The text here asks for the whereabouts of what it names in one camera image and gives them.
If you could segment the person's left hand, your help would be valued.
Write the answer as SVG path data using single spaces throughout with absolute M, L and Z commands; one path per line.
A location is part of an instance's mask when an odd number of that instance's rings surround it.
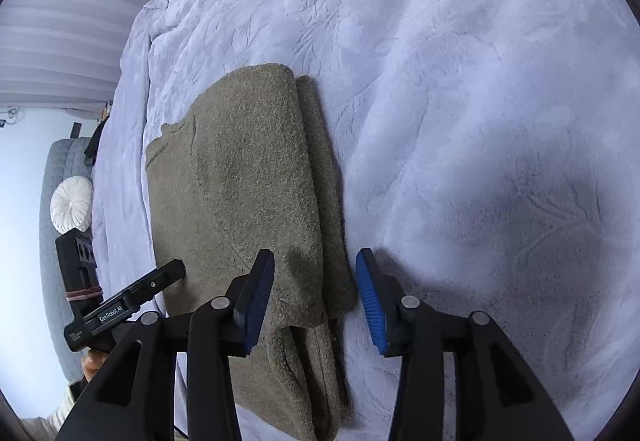
M 108 354 L 99 350 L 89 350 L 81 359 L 81 369 L 85 379 L 90 383 L 108 358 Z

